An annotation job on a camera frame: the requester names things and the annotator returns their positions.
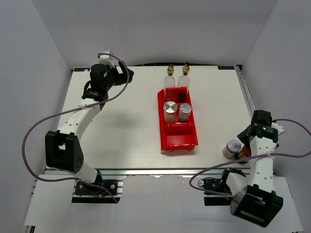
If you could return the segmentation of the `white lid spice jar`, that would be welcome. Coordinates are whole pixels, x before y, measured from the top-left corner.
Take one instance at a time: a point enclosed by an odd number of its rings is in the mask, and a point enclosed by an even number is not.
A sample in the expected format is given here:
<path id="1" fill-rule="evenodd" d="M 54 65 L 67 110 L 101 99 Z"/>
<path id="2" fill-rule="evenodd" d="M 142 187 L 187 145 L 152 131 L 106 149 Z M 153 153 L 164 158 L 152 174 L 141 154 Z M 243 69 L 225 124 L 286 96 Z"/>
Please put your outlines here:
<path id="1" fill-rule="evenodd" d="M 238 140 L 230 140 L 223 147 L 222 154 L 224 157 L 231 159 L 234 158 L 236 154 L 242 149 L 242 145 Z"/>

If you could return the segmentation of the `clear glass cruet bottle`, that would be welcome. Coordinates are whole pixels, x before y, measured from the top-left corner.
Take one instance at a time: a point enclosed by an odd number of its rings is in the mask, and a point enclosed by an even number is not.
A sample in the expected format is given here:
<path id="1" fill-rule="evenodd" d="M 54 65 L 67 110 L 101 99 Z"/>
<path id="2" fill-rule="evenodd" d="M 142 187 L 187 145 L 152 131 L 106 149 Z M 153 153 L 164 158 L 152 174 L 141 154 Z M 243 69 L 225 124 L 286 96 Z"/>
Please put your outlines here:
<path id="1" fill-rule="evenodd" d="M 164 100 L 172 101 L 173 100 L 173 89 L 175 88 L 175 79 L 174 79 L 174 68 L 170 64 L 167 68 L 167 76 L 164 79 Z"/>

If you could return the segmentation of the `red lid dark jar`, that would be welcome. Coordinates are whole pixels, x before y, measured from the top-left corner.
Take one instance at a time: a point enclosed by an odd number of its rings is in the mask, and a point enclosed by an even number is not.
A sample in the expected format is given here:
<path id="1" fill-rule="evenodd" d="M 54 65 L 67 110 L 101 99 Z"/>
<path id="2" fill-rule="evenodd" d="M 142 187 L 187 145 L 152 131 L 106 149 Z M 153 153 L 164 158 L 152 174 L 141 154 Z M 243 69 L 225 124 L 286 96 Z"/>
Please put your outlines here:
<path id="1" fill-rule="evenodd" d="M 251 150 L 245 145 L 237 154 L 235 154 L 235 160 L 237 160 L 239 164 L 246 164 L 248 161 L 241 160 L 249 157 L 251 157 Z"/>

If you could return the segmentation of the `blue label white shaker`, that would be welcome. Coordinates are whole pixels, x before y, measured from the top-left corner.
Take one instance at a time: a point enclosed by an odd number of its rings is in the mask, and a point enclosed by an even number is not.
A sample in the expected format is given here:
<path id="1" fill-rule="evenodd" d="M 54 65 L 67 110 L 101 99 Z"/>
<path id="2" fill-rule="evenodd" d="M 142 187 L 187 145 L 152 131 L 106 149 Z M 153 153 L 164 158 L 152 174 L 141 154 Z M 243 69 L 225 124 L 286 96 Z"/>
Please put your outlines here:
<path id="1" fill-rule="evenodd" d="M 188 103 L 183 103 L 179 107 L 178 121 L 187 122 L 192 113 L 192 106 Z"/>

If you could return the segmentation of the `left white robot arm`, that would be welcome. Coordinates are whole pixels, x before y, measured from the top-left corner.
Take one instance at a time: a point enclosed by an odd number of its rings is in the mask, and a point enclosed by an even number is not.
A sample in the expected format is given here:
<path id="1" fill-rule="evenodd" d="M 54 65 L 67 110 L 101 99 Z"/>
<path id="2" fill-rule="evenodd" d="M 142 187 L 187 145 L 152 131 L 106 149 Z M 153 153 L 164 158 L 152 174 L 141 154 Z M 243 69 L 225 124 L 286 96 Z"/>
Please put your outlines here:
<path id="1" fill-rule="evenodd" d="M 46 165 L 62 170 L 86 182 L 93 194 L 102 190 L 100 171 L 84 161 L 80 140 L 93 118 L 103 109 L 108 100 L 108 91 L 113 86 L 130 83 L 134 72 L 120 65 L 116 67 L 95 64 L 90 68 L 90 80 L 85 84 L 78 110 L 74 111 L 63 126 L 49 131 L 45 136 Z"/>

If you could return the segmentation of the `steel lid white powder jar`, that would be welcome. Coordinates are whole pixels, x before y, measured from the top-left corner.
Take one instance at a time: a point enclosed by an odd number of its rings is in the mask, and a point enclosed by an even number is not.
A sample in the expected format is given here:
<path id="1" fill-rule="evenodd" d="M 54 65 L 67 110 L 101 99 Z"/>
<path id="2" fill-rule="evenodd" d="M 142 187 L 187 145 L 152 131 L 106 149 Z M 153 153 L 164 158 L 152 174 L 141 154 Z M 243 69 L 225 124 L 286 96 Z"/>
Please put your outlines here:
<path id="1" fill-rule="evenodd" d="M 164 121 L 165 123 L 175 123 L 178 105 L 174 101 L 164 103 Z"/>

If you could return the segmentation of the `dark sauce cruet bottle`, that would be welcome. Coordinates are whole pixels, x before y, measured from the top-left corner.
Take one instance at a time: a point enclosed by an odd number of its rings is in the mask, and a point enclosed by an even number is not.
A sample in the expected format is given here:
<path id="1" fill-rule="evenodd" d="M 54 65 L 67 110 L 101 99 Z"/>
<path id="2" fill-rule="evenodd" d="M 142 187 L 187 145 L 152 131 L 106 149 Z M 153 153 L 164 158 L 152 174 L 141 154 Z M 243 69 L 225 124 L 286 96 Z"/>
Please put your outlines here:
<path id="1" fill-rule="evenodd" d="M 177 95 L 177 102 L 182 103 L 185 102 L 186 96 L 190 86 L 190 80 L 188 77 L 190 71 L 189 63 L 186 62 L 182 68 L 182 75 L 178 78 L 178 95 Z"/>

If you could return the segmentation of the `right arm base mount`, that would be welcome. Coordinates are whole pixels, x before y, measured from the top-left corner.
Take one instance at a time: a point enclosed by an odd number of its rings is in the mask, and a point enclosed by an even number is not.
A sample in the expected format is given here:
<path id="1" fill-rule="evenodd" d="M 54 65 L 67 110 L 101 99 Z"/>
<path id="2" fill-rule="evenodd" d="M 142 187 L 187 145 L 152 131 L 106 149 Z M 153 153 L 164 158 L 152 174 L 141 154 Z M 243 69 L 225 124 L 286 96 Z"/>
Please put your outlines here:
<path id="1" fill-rule="evenodd" d="M 205 206 L 230 206 L 232 201 L 232 195 L 230 188 L 225 183 L 228 175 L 230 173 L 238 174 L 246 178 L 246 174 L 239 169 L 227 168 L 222 172 L 222 177 L 220 179 L 207 177 L 202 178 L 198 181 L 198 187 L 209 191 L 221 192 L 225 194 L 230 194 L 230 196 L 214 195 L 209 192 L 204 192 L 204 205 Z"/>

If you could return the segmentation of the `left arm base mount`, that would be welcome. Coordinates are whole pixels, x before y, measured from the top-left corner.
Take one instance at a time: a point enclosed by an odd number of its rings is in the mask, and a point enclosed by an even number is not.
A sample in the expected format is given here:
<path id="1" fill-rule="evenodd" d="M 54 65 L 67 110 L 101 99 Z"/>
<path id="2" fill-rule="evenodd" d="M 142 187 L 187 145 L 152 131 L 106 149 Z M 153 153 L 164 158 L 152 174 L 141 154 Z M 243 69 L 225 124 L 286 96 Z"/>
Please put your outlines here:
<path id="1" fill-rule="evenodd" d="M 102 186 L 107 189 L 117 201 L 119 201 L 125 176 L 103 175 L 102 177 Z M 76 182 L 71 202 L 85 204 L 116 204 L 105 190 L 96 188 L 96 192 L 92 193 L 90 189 L 91 186 L 85 185 L 81 181 Z"/>

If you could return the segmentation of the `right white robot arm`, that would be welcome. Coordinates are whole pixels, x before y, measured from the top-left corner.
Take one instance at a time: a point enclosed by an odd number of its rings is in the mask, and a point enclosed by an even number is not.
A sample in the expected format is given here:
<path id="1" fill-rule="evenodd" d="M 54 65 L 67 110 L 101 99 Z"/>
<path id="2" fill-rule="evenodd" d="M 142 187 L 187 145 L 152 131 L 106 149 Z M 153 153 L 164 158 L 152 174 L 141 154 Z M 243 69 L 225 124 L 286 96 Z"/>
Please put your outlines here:
<path id="1" fill-rule="evenodd" d="M 238 135 L 253 159 L 250 174 L 246 176 L 236 169 L 227 168 L 219 181 L 220 189 L 233 196 L 230 213 L 263 228 L 283 206 L 283 198 L 276 194 L 274 187 L 272 154 L 284 129 L 274 128 L 272 124 L 270 112 L 253 112 L 250 125 Z"/>

